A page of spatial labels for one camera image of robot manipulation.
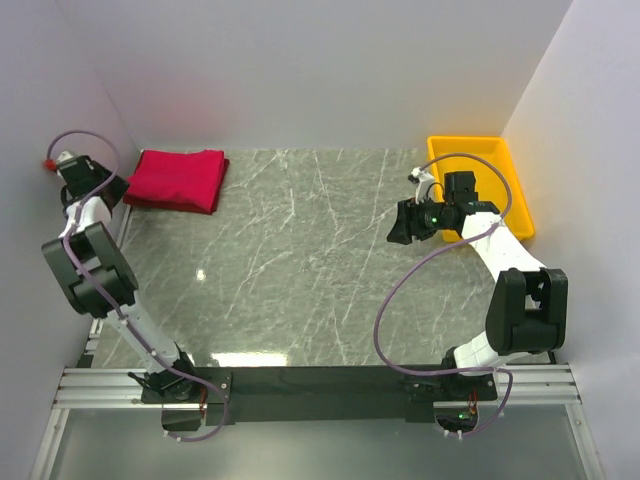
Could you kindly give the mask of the yellow plastic tray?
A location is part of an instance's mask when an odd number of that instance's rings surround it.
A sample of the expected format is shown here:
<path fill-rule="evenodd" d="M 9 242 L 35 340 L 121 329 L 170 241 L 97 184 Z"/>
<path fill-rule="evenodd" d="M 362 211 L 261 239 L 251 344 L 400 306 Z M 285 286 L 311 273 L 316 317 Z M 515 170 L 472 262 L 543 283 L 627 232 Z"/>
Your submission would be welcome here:
<path fill-rule="evenodd" d="M 506 225 L 520 241 L 535 235 L 535 227 L 521 188 L 506 141 L 488 136 L 430 136 L 427 139 L 428 160 L 451 153 L 466 153 L 483 158 L 506 179 L 512 194 L 512 206 L 506 216 Z M 438 183 L 444 184 L 446 173 L 473 171 L 476 191 L 482 201 L 493 202 L 500 210 L 507 204 L 505 187 L 487 166 L 467 157 L 451 157 L 429 167 Z"/>

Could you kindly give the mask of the black base beam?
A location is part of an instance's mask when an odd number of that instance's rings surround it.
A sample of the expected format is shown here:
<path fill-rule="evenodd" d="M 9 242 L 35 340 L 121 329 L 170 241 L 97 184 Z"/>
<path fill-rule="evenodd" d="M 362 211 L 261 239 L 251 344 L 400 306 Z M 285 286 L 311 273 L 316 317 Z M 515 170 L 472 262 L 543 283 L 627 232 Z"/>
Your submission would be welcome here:
<path fill-rule="evenodd" d="M 223 394 L 207 395 L 205 424 L 404 419 L 433 423 L 437 402 L 492 401 L 490 374 L 416 377 L 385 365 L 307 367 L 198 367 L 196 376 Z"/>

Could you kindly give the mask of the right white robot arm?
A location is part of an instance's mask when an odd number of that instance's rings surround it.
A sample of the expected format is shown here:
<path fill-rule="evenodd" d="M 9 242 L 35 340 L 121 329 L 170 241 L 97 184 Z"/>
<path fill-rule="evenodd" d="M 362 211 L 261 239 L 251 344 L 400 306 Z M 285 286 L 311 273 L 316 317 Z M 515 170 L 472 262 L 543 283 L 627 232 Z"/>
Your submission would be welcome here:
<path fill-rule="evenodd" d="M 480 200 L 473 172 L 446 174 L 442 201 L 430 196 L 436 183 L 432 175 L 416 168 L 409 180 L 416 193 L 398 203 L 388 241 L 409 245 L 441 230 L 453 231 L 460 245 L 473 248 L 494 280 L 483 332 L 451 349 L 440 366 L 413 370 L 411 376 L 439 376 L 442 393 L 460 399 L 473 388 L 473 376 L 561 347 L 569 290 L 564 271 L 546 267 L 522 246 L 504 221 L 506 212 Z"/>

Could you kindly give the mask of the aluminium frame rail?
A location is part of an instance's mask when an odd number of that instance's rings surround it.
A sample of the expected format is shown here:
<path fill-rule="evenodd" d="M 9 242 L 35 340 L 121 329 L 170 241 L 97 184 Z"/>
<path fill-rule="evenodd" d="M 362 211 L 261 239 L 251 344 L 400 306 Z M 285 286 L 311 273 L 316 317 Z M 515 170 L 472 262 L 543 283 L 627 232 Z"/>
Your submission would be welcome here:
<path fill-rule="evenodd" d="M 320 421 L 402 418 L 428 422 L 440 410 L 459 408 L 461 417 L 442 424 L 446 436 L 465 439 L 488 427 L 477 406 L 496 404 L 502 415 L 512 401 L 525 405 L 562 403 L 571 419 L 581 399 L 571 369 L 524 363 L 528 355 L 562 346 L 566 334 L 568 280 L 533 257 L 488 202 L 459 207 L 420 206 L 400 213 L 389 240 L 409 244 L 440 229 L 459 235 L 474 249 L 495 285 L 484 331 L 450 349 L 435 365 L 204 367 L 184 353 L 158 353 L 141 330 L 141 312 L 117 318 L 116 326 L 139 348 L 145 369 L 68 369 L 54 400 L 31 475 L 51 475 L 61 437 L 74 409 L 158 407 L 176 414 L 166 436 L 199 440 L 198 427 L 222 428 L 240 421 Z"/>

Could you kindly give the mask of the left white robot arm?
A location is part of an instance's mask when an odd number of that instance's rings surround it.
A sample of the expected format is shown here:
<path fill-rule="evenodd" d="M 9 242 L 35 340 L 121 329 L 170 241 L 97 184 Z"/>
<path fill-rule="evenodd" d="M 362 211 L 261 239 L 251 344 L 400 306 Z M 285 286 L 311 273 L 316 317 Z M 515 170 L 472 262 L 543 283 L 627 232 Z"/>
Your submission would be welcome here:
<path fill-rule="evenodd" d="M 62 233 L 41 251 L 72 308 L 104 321 L 131 347 L 145 372 L 130 377 L 163 399 L 186 402 L 200 388 L 195 367 L 151 320 L 139 285 L 107 226 L 128 183 L 87 155 L 63 152 L 54 161 L 64 180 Z"/>

